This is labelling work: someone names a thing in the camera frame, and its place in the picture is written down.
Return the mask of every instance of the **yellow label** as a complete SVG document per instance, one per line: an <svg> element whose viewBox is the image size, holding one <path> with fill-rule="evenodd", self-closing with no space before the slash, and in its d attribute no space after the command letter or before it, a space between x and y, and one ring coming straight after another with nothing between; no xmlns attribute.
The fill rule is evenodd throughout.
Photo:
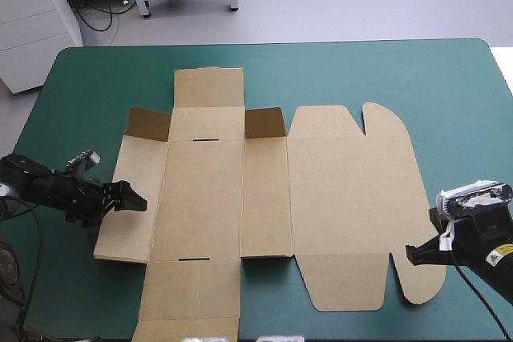
<svg viewBox="0 0 513 342"><path fill-rule="evenodd" d="M496 247L487 255L487 262L493 267L497 266L502 258L513 252L513 244L506 243Z"/></svg>
<svg viewBox="0 0 513 342"><path fill-rule="evenodd" d="M501 244L500 246L496 247L495 250L502 256L506 256L508 254L511 254L513 252L513 244L507 243L507 244Z"/></svg>

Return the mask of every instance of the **drawer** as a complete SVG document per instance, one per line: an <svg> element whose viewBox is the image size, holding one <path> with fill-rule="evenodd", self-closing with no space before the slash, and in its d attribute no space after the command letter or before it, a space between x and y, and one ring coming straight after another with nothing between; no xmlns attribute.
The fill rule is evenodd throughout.
<svg viewBox="0 0 513 342"><path fill-rule="evenodd" d="M71 36L62 34L0 51L0 78L13 93L42 86L57 54L73 46Z"/></svg>
<svg viewBox="0 0 513 342"><path fill-rule="evenodd" d="M55 4L52 0L0 0L0 23L53 10Z"/></svg>
<svg viewBox="0 0 513 342"><path fill-rule="evenodd" d="M0 24L0 51L67 32L58 11Z"/></svg>

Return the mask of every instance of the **cardboard flap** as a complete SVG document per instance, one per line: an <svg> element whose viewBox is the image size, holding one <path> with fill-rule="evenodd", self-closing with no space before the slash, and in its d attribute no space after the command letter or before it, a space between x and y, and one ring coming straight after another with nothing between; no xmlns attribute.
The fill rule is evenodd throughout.
<svg viewBox="0 0 513 342"><path fill-rule="evenodd" d="M171 115L167 112L132 107L125 135L167 142L170 120Z"/></svg>
<svg viewBox="0 0 513 342"><path fill-rule="evenodd" d="M127 180L147 210L110 211L102 221L95 258L146 263L160 203L168 143L125 135L113 180Z"/></svg>
<svg viewBox="0 0 513 342"><path fill-rule="evenodd" d="M392 256L402 292L412 304L423 304L440 291L446 276L445 266L414 266L406 258L404 249L393 252Z"/></svg>
<svg viewBox="0 0 513 342"><path fill-rule="evenodd" d="M300 106L296 110L289 138L363 136L345 106Z"/></svg>
<svg viewBox="0 0 513 342"><path fill-rule="evenodd" d="M313 306L322 312L378 310L388 254L296 255Z"/></svg>
<svg viewBox="0 0 513 342"><path fill-rule="evenodd" d="M230 140L244 138L244 107L177 107L169 139Z"/></svg>
<svg viewBox="0 0 513 342"><path fill-rule="evenodd" d="M239 318L199 320L144 320L137 324L133 342L182 342L184 338L224 337L237 342Z"/></svg>
<svg viewBox="0 0 513 342"><path fill-rule="evenodd" d="M147 266L139 320L239 315L240 260L188 260Z"/></svg>
<svg viewBox="0 0 513 342"><path fill-rule="evenodd" d="M285 137L247 139L240 256L292 256Z"/></svg>
<svg viewBox="0 0 513 342"><path fill-rule="evenodd" d="M239 258L244 142L170 142L151 260Z"/></svg>
<svg viewBox="0 0 513 342"><path fill-rule="evenodd" d="M175 107L243 105L242 68L204 67L175 71Z"/></svg>
<svg viewBox="0 0 513 342"><path fill-rule="evenodd" d="M410 141L410 135L402 120L388 108L374 103L367 102L362 108L366 136L382 138L389 137L404 138Z"/></svg>
<svg viewBox="0 0 513 342"><path fill-rule="evenodd" d="M405 244L420 244L436 235L427 218L429 204L410 136L397 115L385 107L367 103L364 110L367 135L337 136L340 130L327 130L324 137L308 137L312 133L303 130L304 127L355 128L356 123L347 122L348 112L340 112L345 109L334 112L333 107L308 107L306 110L313 113L298 109L300 115L293 122L296 136L288 138L296 255L346 255L347 260L353 258L351 263L356 264L366 255L397 250L404 253ZM343 124L331 122L336 114ZM315 120L312 125L309 116ZM426 279L433 280L426 285L418 284L422 280L410 274L408 268L402 265L399 268L405 296L413 303L432 297L444 279L444 267L418 269L418 274L424 270ZM328 272L319 271L320 277L326 274L326 282ZM368 274L362 272L362 284ZM373 290L374 285L384 287L384 280L384 276L374 277L367 290ZM349 307L345 304L338 310L358 308L357 301L350 303ZM360 305L360 309L370 307L363 298Z"/></svg>
<svg viewBox="0 0 513 342"><path fill-rule="evenodd" d="M280 107L246 111L246 139L286 136Z"/></svg>

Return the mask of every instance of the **gray floor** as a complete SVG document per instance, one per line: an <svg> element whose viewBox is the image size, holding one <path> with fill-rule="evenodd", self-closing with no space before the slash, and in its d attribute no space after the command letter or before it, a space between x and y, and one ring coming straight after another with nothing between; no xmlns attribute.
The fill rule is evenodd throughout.
<svg viewBox="0 0 513 342"><path fill-rule="evenodd" d="M511 0L171 0L115 17L106 33L82 25L89 46L482 38L513 46ZM87 13L101 27L107 15ZM38 91L11 96L0 86L0 155L12 151Z"/></svg>

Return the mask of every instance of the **brown corrugated cardboard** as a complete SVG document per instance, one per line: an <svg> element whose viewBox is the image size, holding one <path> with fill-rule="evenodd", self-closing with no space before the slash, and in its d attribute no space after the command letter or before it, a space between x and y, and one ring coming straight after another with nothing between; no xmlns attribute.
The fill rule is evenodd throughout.
<svg viewBox="0 0 513 342"><path fill-rule="evenodd" d="M239 258L239 141L170 142L151 260Z"/></svg>
<svg viewBox="0 0 513 342"><path fill-rule="evenodd" d="M146 263L168 157L170 114L134 107L119 149L113 180L128 180L147 210L111 211L103 219L95 258Z"/></svg>
<svg viewBox="0 0 513 342"><path fill-rule="evenodd" d="M433 235L407 129L376 103L363 117L365 135L345 107L299 107L288 137L294 253L322 311L381 307L389 252L411 303L434 296L445 277L444 267L406 259L408 239Z"/></svg>
<svg viewBox="0 0 513 342"><path fill-rule="evenodd" d="M175 72L175 107L244 105L241 68L204 67Z"/></svg>
<svg viewBox="0 0 513 342"><path fill-rule="evenodd" d="M139 320L239 315L240 259L155 262L147 266Z"/></svg>
<svg viewBox="0 0 513 342"><path fill-rule="evenodd" d="M164 160L152 157L160 178L165 164L165 184L157 187L162 199L134 341L234 341L240 257L295 254L313 305L339 311L382 306L392 253L405 297L416 304L431 298L445 269L413 267L404 252L432 230L401 120L367 103L364 134L343 106L300 107L287 137L279 108L244 116L243 80L236 68L175 73L168 152ZM146 138L143 125L129 132ZM131 181L142 179L132 164L137 148L131 155L124 146L138 138L126 138L118 168L130 169ZM144 196L159 204L159 194ZM125 230L112 223L105 236L114 244L116 227Z"/></svg>
<svg viewBox="0 0 513 342"><path fill-rule="evenodd" d="M246 111L243 258L293 254L285 135L280 108Z"/></svg>
<svg viewBox="0 0 513 342"><path fill-rule="evenodd" d="M236 340L243 199L242 69L175 73L165 185L134 340Z"/></svg>
<svg viewBox="0 0 513 342"><path fill-rule="evenodd" d="M219 336L237 341L239 318L142 320L132 342L182 342L184 338Z"/></svg>

